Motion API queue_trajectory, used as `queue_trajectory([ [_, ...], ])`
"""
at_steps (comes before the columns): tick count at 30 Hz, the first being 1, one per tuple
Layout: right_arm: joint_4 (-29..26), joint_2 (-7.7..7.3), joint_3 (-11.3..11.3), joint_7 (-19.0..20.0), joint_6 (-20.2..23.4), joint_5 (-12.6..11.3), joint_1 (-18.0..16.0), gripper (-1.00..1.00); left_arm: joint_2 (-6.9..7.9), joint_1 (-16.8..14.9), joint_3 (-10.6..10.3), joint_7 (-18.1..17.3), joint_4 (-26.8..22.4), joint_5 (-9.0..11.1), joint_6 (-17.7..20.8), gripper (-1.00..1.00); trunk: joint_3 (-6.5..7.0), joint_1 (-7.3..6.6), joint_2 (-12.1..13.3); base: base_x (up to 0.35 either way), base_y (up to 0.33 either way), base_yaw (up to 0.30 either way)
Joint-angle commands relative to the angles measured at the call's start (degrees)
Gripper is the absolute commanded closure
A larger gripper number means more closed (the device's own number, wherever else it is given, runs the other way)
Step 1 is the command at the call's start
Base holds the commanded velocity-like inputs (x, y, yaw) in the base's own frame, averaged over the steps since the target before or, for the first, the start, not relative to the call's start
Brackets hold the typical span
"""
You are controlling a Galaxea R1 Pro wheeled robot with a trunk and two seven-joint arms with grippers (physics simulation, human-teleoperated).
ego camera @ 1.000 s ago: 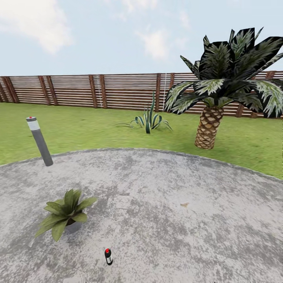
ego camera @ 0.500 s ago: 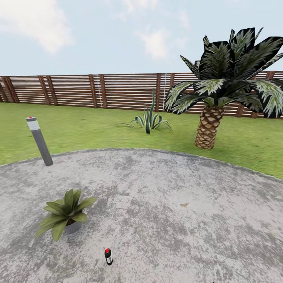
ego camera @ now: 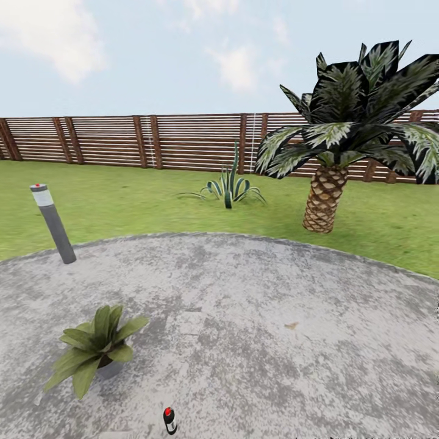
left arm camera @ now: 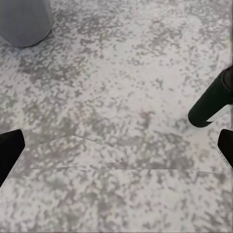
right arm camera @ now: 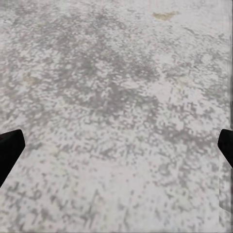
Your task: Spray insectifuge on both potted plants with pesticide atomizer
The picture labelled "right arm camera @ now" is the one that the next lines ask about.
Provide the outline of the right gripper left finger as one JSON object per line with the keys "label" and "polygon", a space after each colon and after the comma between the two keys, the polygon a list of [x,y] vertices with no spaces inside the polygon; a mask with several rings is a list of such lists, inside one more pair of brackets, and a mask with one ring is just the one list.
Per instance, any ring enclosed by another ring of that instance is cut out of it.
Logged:
{"label": "right gripper left finger", "polygon": [[21,129],[0,134],[0,187],[25,149]]}

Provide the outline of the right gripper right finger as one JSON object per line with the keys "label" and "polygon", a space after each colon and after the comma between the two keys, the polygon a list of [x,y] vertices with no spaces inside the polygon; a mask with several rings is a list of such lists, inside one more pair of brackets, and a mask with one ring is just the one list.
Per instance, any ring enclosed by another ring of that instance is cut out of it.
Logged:
{"label": "right gripper right finger", "polygon": [[217,146],[233,168],[233,131],[222,129]]}

